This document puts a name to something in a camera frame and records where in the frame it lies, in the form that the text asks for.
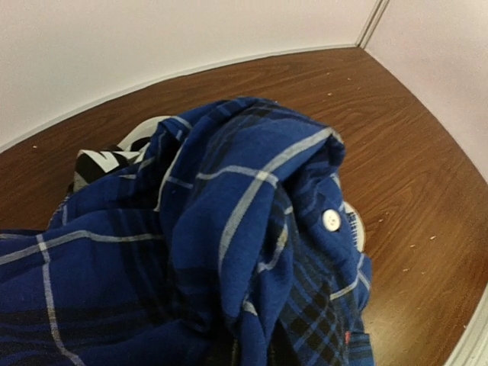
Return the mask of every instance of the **white wall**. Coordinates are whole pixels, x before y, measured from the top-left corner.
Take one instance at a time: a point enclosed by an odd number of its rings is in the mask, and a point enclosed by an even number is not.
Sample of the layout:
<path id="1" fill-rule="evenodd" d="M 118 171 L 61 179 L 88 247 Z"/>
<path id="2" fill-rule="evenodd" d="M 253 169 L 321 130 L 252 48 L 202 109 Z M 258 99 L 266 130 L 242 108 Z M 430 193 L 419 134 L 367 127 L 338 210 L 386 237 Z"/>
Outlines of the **white wall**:
<path id="1" fill-rule="evenodd" d="M 375 0 L 0 3 L 0 151 L 94 102 L 214 63 L 352 45 Z"/>
<path id="2" fill-rule="evenodd" d="M 488 1 L 390 0 L 367 51 L 441 121 L 488 181 Z"/>

